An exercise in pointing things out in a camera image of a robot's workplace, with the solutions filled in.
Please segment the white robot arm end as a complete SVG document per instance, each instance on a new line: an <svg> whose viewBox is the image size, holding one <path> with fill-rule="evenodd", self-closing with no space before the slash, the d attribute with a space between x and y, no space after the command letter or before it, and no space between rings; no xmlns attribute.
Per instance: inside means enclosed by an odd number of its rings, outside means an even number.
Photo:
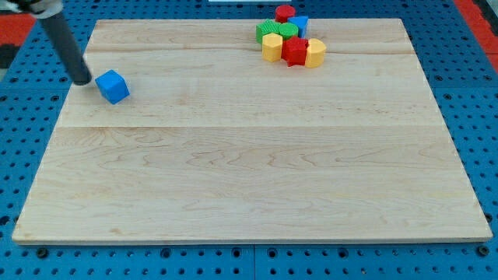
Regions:
<svg viewBox="0 0 498 280"><path fill-rule="evenodd" d="M62 0L1 0L1 7L15 13L28 13L36 19L48 19L63 10Z"/></svg>

